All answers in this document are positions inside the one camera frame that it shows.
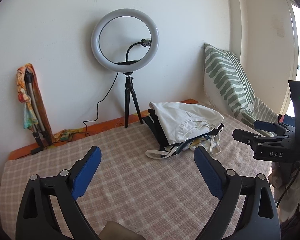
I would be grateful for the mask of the white folded garment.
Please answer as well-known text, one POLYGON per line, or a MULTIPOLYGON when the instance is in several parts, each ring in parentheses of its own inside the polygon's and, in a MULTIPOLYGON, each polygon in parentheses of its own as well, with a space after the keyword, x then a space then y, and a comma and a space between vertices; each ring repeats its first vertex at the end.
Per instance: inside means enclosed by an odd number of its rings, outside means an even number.
POLYGON ((195 103, 150 102, 170 145, 217 129, 224 117, 216 110, 195 103))

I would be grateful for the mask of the stack of dark clothes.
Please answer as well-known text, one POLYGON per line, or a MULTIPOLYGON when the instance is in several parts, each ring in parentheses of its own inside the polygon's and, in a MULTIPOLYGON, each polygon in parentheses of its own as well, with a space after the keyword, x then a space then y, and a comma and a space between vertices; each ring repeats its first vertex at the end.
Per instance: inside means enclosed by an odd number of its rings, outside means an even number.
MULTIPOLYGON (((160 123, 159 123, 158 117, 155 114, 155 111, 152 109, 149 109, 148 112, 149 112, 149 116, 144 117, 143 120, 148 125, 148 127, 154 134, 157 142, 159 143, 159 149, 161 146, 169 146, 170 144, 168 143, 167 138, 163 132, 163 129, 160 126, 160 123)), ((216 135, 216 134, 220 133, 220 131, 223 129, 223 127, 224 127, 224 125, 221 124, 217 129, 214 129, 211 132, 200 135, 198 137, 202 137, 204 135, 216 135)))

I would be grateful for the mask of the grey folded tripod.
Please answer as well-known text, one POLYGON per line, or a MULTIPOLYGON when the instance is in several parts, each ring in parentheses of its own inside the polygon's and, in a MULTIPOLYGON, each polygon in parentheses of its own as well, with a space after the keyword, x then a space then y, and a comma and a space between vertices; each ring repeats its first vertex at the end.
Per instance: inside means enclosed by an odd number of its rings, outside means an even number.
POLYGON ((26 86, 27 95, 30 97, 30 101, 31 101, 30 104, 31 104, 33 112, 34 112, 34 116, 36 117, 36 120, 37 120, 37 123, 32 125, 32 128, 33 128, 32 134, 38 145, 38 148, 36 148, 36 151, 39 151, 39 150, 43 150, 43 148, 44 148, 44 144, 41 140, 40 135, 42 135, 42 137, 45 139, 45 141, 47 142, 47 144, 49 146, 52 145, 52 141, 51 141, 51 138, 50 138, 50 135, 49 135, 47 129, 45 128, 45 126, 43 124, 41 116, 39 114, 38 106, 37 106, 36 99, 34 96, 34 91, 33 91, 34 75, 28 70, 28 68, 25 68, 24 82, 25 82, 25 86, 26 86))

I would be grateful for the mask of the colourful floral scarf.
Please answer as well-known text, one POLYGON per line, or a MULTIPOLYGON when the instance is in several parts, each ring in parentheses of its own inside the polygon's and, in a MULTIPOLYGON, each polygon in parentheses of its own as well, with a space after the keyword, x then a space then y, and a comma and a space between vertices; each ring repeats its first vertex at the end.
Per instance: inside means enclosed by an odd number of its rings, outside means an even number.
POLYGON ((51 145, 54 142, 70 140, 80 129, 63 129, 53 133, 34 67, 28 63, 18 68, 16 74, 18 100, 24 106, 23 126, 35 135, 41 134, 46 142, 51 145))

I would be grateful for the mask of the black gooseneck phone holder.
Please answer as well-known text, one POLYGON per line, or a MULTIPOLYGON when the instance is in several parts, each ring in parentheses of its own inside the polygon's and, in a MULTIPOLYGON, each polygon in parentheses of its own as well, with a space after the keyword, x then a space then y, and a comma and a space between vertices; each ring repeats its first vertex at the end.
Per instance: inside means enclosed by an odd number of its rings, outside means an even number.
POLYGON ((143 38, 141 41, 130 45, 126 51, 125 59, 116 64, 127 66, 138 62, 147 52, 146 50, 151 46, 152 40, 150 38, 143 38))

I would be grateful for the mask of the white strappy top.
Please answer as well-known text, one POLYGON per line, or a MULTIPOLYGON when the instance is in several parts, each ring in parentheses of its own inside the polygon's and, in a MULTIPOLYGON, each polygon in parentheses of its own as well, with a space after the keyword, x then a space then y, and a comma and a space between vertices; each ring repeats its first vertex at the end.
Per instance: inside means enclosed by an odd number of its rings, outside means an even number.
POLYGON ((161 146, 159 150, 147 150, 145 154, 151 159, 167 159, 187 150, 194 151, 199 146, 203 146, 212 157, 219 155, 221 152, 219 133, 204 135, 175 145, 161 146))

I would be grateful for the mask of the green striped pillow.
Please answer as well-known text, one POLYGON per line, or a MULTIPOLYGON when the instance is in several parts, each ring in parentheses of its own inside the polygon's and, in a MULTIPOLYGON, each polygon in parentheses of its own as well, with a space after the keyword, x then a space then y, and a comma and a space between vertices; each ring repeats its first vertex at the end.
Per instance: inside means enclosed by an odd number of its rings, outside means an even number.
POLYGON ((236 55, 204 44, 204 83, 210 99, 219 109, 253 128, 255 121, 278 122, 279 115, 255 95, 236 55))

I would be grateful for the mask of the beige plaid blanket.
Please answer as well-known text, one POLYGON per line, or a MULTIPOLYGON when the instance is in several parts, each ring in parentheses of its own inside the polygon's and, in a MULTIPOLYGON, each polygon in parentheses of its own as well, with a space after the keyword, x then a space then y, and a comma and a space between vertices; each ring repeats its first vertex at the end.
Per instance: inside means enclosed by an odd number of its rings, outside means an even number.
POLYGON ((158 148, 147 125, 138 122, 50 148, 5 164, 0 189, 4 231, 15 237, 19 205, 31 175, 57 175, 82 159, 92 146, 102 160, 78 205, 95 232, 114 221, 146 239, 195 239, 217 205, 193 152, 164 160, 146 156, 158 148))

